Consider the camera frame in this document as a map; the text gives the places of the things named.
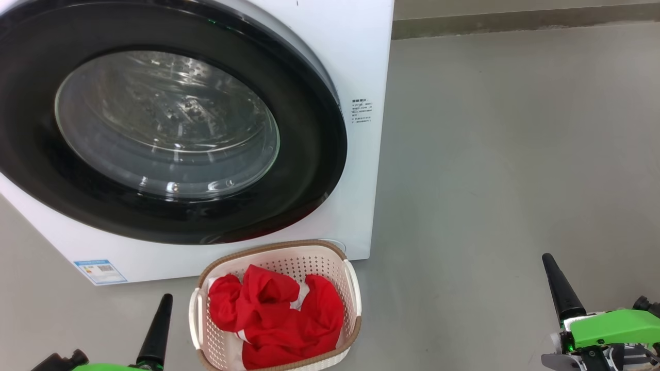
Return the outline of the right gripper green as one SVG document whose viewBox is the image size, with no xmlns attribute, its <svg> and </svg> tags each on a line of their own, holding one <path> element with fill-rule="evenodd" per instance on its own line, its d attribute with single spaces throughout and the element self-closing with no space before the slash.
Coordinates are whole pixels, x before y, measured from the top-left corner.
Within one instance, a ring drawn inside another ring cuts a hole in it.
<svg viewBox="0 0 660 371">
<path fill-rule="evenodd" d="M 542 255 L 552 302 L 562 326 L 561 354 L 579 370 L 658 369 L 658 302 L 639 297 L 630 309 L 587 314 L 550 253 Z"/>
</svg>

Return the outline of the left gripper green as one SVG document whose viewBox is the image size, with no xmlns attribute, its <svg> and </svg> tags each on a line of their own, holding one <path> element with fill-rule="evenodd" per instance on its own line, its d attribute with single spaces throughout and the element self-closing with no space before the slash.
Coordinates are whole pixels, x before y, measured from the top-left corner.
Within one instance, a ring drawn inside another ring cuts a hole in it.
<svg viewBox="0 0 660 371">
<path fill-rule="evenodd" d="M 163 370 L 173 301 L 172 294 L 163 295 L 135 364 L 90 363 L 87 355 L 76 349 L 68 358 L 53 353 L 31 370 Z"/>
</svg>

